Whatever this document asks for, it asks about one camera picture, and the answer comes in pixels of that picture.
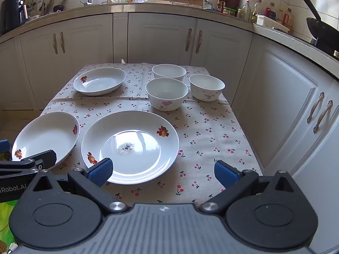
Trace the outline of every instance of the knife block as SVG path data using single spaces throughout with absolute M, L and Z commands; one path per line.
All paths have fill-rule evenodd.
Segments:
M 226 0 L 225 7 L 237 10 L 240 0 Z

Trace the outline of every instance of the pan handle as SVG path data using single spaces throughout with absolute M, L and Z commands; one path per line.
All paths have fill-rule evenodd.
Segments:
M 321 21 L 321 17 L 319 15 L 319 13 L 317 12 L 316 8 L 314 7 L 314 5 L 312 4 L 311 0 L 304 0 L 304 2 L 308 6 L 308 8 L 312 11 L 315 18 L 317 20 Z

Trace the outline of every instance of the oval plate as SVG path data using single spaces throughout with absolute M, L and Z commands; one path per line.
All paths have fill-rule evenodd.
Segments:
M 31 121 L 15 139 L 13 161 L 20 161 L 47 150 L 57 154 L 53 167 L 60 164 L 72 151 L 79 137 L 79 122 L 69 113 L 51 112 Z
M 179 137 L 157 114 L 121 111 L 95 122 L 85 134 L 81 153 L 87 167 L 108 157 L 114 170 L 108 182 L 140 184 L 166 172 L 177 157 Z
M 79 75 L 73 82 L 78 92 L 89 96 L 103 95 L 113 92 L 126 79 L 126 73 L 118 68 L 98 68 Z

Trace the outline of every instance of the frying pan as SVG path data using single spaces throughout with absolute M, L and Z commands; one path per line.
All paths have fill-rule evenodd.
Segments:
M 308 29 L 313 37 L 326 42 L 328 47 L 339 50 L 339 31 L 321 20 L 319 13 L 310 0 L 304 0 L 304 2 L 315 16 L 315 18 L 306 18 Z

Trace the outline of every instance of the tablecloth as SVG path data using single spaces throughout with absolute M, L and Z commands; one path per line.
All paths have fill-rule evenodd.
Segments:
M 175 111 L 154 109 L 145 90 L 146 83 L 154 78 L 153 66 L 147 63 L 87 65 L 62 88 L 42 114 L 64 111 L 74 115 L 80 123 L 80 135 L 71 154 L 52 172 L 65 174 L 76 167 L 87 169 L 81 155 L 81 142 L 94 122 L 118 111 L 143 110 L 154 112 L 173 125 L 179 136 L 180 150 L 172 167 L 152 181 L 137 185 L 107 182 L 103 186 L 125 203 L 203 203 L 224 190 L 214 176 L 214 163 L 219 159 L 239 171 L 252 169 L 261 174 L 250 145 L 223 95 L 214 102 L 202 102 L 189 92 L 182 106 Z M 123 69 L 127 78 L 117 90 L 99 97 L 88 97 L 74 90 L 76 77 L 99 67 Z M 184 83 L 188 87 L 190 75 L 209 74 L 205 68 L 183 67 L 187 70 Z

